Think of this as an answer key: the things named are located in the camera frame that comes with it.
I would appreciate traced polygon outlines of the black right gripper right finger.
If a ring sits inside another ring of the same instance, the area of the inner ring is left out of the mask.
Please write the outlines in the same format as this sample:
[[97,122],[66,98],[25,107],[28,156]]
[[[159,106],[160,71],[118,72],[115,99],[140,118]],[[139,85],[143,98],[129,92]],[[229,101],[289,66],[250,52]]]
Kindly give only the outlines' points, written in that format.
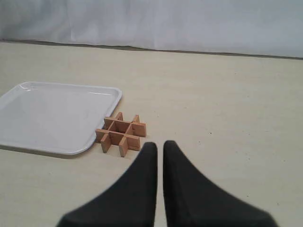
[[269,213],[205,177],[173,140],[163,145],[163,197],[169,227],[277,226]]

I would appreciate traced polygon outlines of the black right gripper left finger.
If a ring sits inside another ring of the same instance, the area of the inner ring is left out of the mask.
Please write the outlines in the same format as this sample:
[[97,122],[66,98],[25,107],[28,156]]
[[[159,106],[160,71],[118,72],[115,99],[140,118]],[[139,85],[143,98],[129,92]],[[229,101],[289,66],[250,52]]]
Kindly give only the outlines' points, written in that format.
[[65,214],[59,227],[152,227],[155,220],[158,152],[144,143],[124,174],[107,190]]

